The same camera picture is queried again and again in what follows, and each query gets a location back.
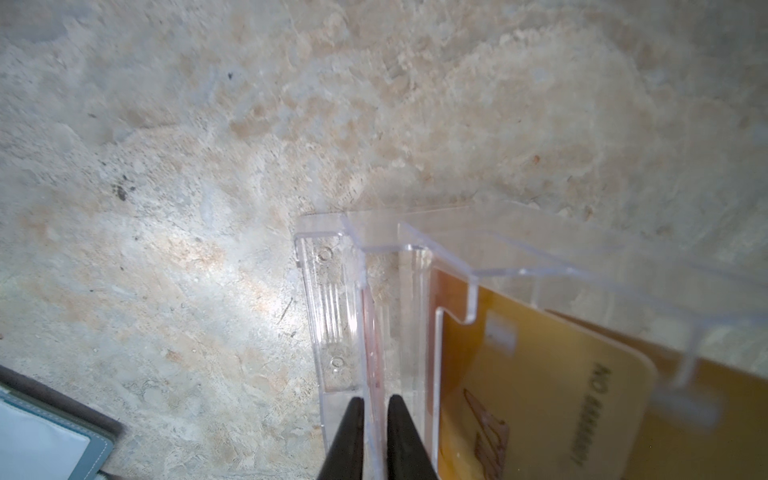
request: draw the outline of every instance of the stone floor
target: stone floor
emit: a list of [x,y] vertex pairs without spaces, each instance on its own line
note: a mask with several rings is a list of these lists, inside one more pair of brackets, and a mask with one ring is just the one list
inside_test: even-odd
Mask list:
[[314,478],[296,217],[507,198],[765,269],[767,8],[4,0],[0,363],[126,425],[108,472]]

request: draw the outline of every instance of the gold card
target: gold card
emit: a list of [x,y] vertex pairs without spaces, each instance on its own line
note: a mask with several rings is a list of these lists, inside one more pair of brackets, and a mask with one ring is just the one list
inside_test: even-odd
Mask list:
[[430,291],[442,480],[621,477],[657,377],[645,355],[485,288],[464,326],[467,283],[433,269]]
[[[670,378],[679,352],[553,312],[648,356]],[[654,400],[645,414],[624,480],[753,480],[768,478],[768,382],[700,359],[691,384],[677,399],[687,410],[715,408],[712,425],[674,415]]]

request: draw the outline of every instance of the beige mottled surface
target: beige mottled surface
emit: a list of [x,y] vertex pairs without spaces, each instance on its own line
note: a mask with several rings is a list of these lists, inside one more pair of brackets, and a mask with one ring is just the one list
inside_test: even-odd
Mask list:
[[123,422],[110,472],[313,478],[301,213],[511,198],[765,268],[762,5],[0,2],[0,363]]

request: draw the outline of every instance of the scratch on surface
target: scratch on surface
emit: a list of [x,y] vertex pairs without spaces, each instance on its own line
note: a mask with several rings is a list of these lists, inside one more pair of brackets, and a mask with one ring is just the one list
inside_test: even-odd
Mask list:
[[290,308],[290,306],[291,306],[291,303],[293,303],[293,297],[290,297],[290,300],[288,300],[288,305],[286,305],[286,308],[285,308],[285,310],[283,310],[283,315],[280,315],[280,319],[279,319],[279,320],[277,320],[277,324],[278,324],[278,325],[279,325],[279,324],[280,324],[280,322],[282,322],[282,321],[283,321],[283,319],[286,317],[286,313],[288,313],[288,309]]

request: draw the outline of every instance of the clear plastic tray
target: clear plastic tray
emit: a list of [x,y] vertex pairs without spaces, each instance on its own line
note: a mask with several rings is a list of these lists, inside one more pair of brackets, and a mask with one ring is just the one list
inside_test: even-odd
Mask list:
[[434,262],[463,276],[464,321],[475,319],[478,286],[557,310],[684,354],[667,384],[682,389],[717,330],[748,333],[768,323],[768,281],[621,233],[502,202],[424,211],[376,210],[301,217],[303,271],[329,447],[346,404],[366,401],[366,478],[386,477],[386,401],[403,396],[437,458],[438,329],[430,325]]

